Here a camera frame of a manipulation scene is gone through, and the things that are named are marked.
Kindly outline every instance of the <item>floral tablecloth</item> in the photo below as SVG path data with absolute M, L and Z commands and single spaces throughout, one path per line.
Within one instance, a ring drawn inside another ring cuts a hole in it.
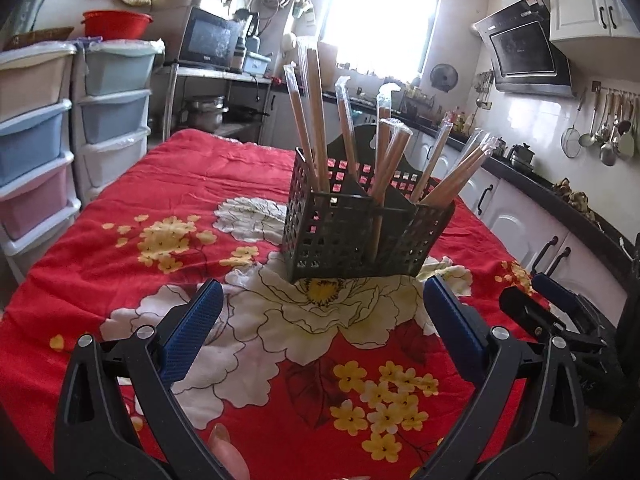
M 185 130 L 109 186 L 31 269 L 0 322 L 0 402 L 52 466 L 69 354 L 157 324 L 214 277 L 225 306 L 173 391 L 203 438 L 222 422 L 256 480 L 408 479 L 462 412 L 457 375 L 421 299 L 441 274 L 489 325 L 527 273 L 463 205 L 416 279 L 284 279 L 278 252 L 292 152 Z M 130 419 L 158 452 L 130 382 Z M 515 389 L 484 456 L 506 436 Z

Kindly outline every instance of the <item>kitchen counter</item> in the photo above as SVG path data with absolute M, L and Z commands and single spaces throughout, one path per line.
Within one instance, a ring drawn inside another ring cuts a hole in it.
M 272 89 L 278 92 L 287 91 L 285 85 L 273 86 Z M 331 92 L 324 93 L 322 98 L 325 102 L 336 102 L 335 94 Z M 369 105 L 357 98 L 352 98 L 351 107 L 353 110 L 367 114 L 376 114 L 376 107 L 373 104 Z M 434 128 L 424 126 L 399 113 L 392 112 L 392 117 L 402 120 L 407 126 L 418 130 L 422 135 L 428 135 L 434 138 L 438 135 L 437 130 Z M 456 139 L 455 136 L 449 137 L 447 145 L 460 152 L 465 145 L 465 141 L 460 139 L 460 137 Z M 536 174 L 530 176 L 524 175 L 514 170 L 503 160 L 489 158 L 482 165 L 482 168 L 497 178 L 507 181 L 507 183 L 529 196 L 530 199 L 554 216 L 580 239 L 601 263 L 609 269 L 611 274 L 627 292 L 632 293 L 636 290 L 635 284 L 629 279 L 631 274 L 631 259 L 629 259 L 620 248 L 619 240 L 620 238 L 623 239 L 626 250 L 630 254 L 632 254 L 633 245 L 629 240 L 622 237 L 620 232 L 611 226 L 604 218 L 596 213 L 598 222 L 602 227 L 602 230 L 600 230 L 585 216 L 578 213 L 556 195 L 552 190 L 552 184 L 550 182 Z

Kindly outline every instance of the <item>wicker basket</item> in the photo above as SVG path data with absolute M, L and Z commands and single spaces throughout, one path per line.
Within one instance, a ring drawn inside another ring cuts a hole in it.
M 282 252 L 290 282 L 300 278 L 360 278 L 366 276 L 416 276 L 433 244 L 455 211 L 414 205 L 408 197 L 420 179 L 403 157 L 384 207 L 366 194 L 373 176 L 375 152 L 370 147 L 376 127 L 356 127 L 360 183 L 346 171 L 342 137 L 328 145 L 330 193 L 310 190 L 308 165 L 296 150 L 289 190 Z M 372 219 L 382 216 L 378 256 L 368 262 L 366 247 Z

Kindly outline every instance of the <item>cabinet handle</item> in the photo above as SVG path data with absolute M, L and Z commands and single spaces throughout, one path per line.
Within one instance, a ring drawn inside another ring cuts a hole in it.
M 556 267 L 560 263 L 560 260 L 562 260 L 563 258 L 566 258 L 567 256 L 569 256 L 569 254 L 571 254 L 571 247 L 565 248 L 564 251 L 562 251 L 558 255 L 558 257 L 554 261 L 553 265 L 549 268 L 549 272 L 546 275 L 551 278 L 551 275 L 554 273 L 554 270 L 556 270 Z
M 604 22 L 604 16 L 602 13 L 604 12 L 604 7 L 600 7 L 600 21 L 602 22 L 602 28 L 607 28 L 607 24 Z
M 489 192 L 489 191 L 493 191 L 494 190 L 494 185 L 491 184 L 487 189 L 485 189 L 482 192 L 482 196 L 480 197 L 480 202 L 478 202 L 478 216 L 480 216 L 482 214 L 482 209 L 480 209 L 480 206 L 482 205 L 482 200 L 484 200 L 484 196 Z
M 542 250 L 540 251 L 540 254 L 538 255 L 538 257 L 535 259 L 535 261 L 533 262 L 533 265 L 531 266 L 531 273 L 532 274 L 537 274 L 538 271 L 536 270 L 536 266 L 537 264 L 540 263 L 540 260 L 542 260 L 542 258 L 545 257 L 546 252 L 549 250 L 549 247 L 556 245 L 559 242 L 559 239 L 557 236 L 554 236 L 553 238 L 551 238 L 551 240 L 549 240 L 545 246 L 542 248 Z
M 609 6 L 609 17 L 611 18 L 611 26 L 613 28 L 618 28 L 618 26 L 616 25 L 616 22 L 613 21 L 613 7 Z

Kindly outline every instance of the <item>microwave oven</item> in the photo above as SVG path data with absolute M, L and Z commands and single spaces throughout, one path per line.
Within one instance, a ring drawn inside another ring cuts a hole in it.
M 166 64 L 225 70 L 231 67 L 241 23 L 193 6 L 151 10 L 146 40 L 163 40 Z

